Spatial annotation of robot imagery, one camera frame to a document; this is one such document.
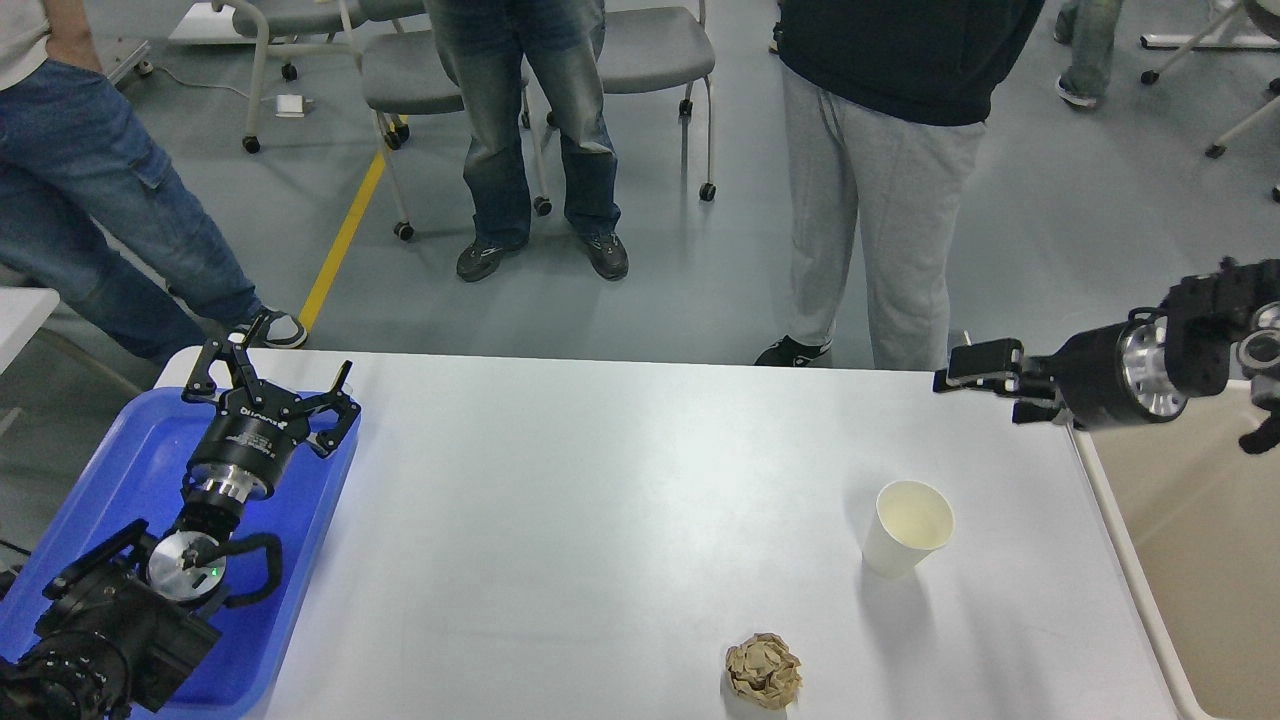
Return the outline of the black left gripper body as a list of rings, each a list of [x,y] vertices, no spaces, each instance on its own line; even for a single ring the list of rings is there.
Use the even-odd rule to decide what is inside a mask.
[[[187,477],[200,484],[232,480],[239,500],[271,497],[308,433],[301,402],[296,392],[275,386],[221,392],[212,423],[187,462]]]

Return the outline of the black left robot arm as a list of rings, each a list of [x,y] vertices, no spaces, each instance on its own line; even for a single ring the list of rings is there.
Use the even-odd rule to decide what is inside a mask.
[[[346,387],[248,333],[127,405],[3,600],[5,719],[236,719],[273,679],[355,454]]]

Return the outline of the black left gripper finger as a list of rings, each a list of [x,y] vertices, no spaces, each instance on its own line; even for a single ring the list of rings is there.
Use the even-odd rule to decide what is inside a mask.
[[[288,395],[282,401],[283,430],[293,446],[306,445],[319,457],[329,457],[339,448],[361,414],[360,404],[346,391],[352,366],[352,361],[343,361],[332,387],[324,393],[310,397]],[[315,430],[312,418],[328,414],[334,416],[334,425]]]
[[[244,331],[237,331],[225,340],[210,340],[186,382],[180,398],[187,404],[212,405],[265,405],[266,383],[261,380],[250,361],[248,346],[266,325],[269,316],[256,316]],[[219,389],[211,378],[211,368],[221,363],[230,375],[230,386]]]

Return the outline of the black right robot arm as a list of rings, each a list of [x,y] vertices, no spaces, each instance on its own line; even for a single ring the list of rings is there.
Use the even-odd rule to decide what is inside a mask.
[[[1266,454],[1279,438],[1277,301],[1277,260],[1225,258],[1213,273],[1181,278],[1158,305],[1078,333],[1055,354],[1030,355],[1015,338],[956,347],[932,389],[1011,398],[1016,424],[1101,430],[1172,421],[1193,398],[1222,393],[1236,363],[1265,414],[1238,443]]]

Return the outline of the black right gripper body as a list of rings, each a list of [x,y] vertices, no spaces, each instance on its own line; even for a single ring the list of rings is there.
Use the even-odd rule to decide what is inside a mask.
[[[1172,421],[1189,404],[1165,368],[1161,316],[1082,332],[1056,354],[1030,357],[1025,369],[1052,386],[1066,424],[1083,430]]]

